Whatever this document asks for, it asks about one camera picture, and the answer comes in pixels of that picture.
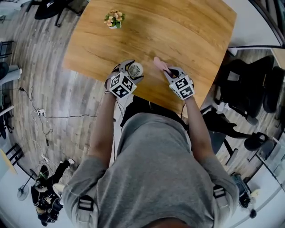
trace potted plant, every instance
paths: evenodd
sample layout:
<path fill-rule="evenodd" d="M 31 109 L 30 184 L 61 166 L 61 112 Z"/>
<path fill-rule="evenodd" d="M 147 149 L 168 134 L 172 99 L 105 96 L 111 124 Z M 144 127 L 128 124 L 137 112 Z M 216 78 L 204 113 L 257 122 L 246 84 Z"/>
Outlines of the potted plant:
<path fill-rule="evenodd" d="M 112 9 L 106 16 L 104 23 L 106 23 L 110 29 L 119 29 L 122 27 L 122 21 L 125 19 L 125 14 L 117 9 Z"/>

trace shirt sleeve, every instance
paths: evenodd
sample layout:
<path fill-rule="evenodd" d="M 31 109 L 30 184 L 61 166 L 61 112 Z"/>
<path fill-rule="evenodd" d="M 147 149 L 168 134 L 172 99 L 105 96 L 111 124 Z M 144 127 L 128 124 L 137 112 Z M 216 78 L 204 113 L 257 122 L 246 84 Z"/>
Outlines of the shirt sleeve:
<path fill-rule="evenodd" d="M 234 214 L 238 206 L 239 190 L 235 182 L 225 171 L 216 156 L 207 157 L 201 165 L 209 174 L 214 185 L 219 185 L 225 190 L 225 197 L 228 203 L 227 210 L 219 210 L 219 222 L 223 223 Z"/>
<path fill-rule="evenodd" d="M 106 167 L 95 156 L 85 156 L 70 181 L 63 189 L 62 199 L 67 216 L 72 221 L 72 211 L 78 199 L 97 184 L 105 174 Z"/>

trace chair wheel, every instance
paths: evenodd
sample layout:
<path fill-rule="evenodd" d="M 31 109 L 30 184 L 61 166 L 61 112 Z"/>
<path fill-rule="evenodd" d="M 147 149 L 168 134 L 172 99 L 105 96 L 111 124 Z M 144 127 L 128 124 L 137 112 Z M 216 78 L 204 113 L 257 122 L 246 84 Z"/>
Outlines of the chair wheel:
<path fill-rule="evenodd" d="M 246 117 L 246 120 L 247 120 L 247 122 L 249 122 L 251 125 L 256 125 L 257 123 L 258 123 L 258 119 L 256 119 L 256 118 L 252 118 L 251 116 L 247 116 Z"/>

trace white curved surface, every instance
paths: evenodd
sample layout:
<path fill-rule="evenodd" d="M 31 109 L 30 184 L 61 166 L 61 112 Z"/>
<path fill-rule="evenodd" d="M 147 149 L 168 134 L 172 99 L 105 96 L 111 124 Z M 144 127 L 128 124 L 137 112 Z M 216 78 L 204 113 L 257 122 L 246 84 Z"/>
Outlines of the white curved surface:
<path fill-rule="evenodd" d="M 223 1 L 237 13 L 230 48 L 252 45 L 280 46 L 270 26 L 248 0 Z"/>

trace gray t-shirt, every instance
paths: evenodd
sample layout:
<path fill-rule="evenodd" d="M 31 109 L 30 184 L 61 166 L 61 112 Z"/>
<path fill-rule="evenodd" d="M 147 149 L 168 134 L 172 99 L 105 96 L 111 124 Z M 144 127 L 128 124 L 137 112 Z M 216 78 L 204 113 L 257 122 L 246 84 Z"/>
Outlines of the gray t-shirt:
<path fill-rule="evenodd" d="M 214 185 L 224 188 L 226 206 L 218 205 Z M 100 159 L 86 156 L 64 188 L 63 201 L 77 227 L 142 228 L 171 217 L 211 228 L 235 211 L 237 191 L 216 156 L 202 164 L 194 159 L 180 123 L 139 113 L 125 124 L 113 165 L 106 170 Z M 79 197 L 87 194 L 94 199 L 93 212 L 78 209 Z"/>

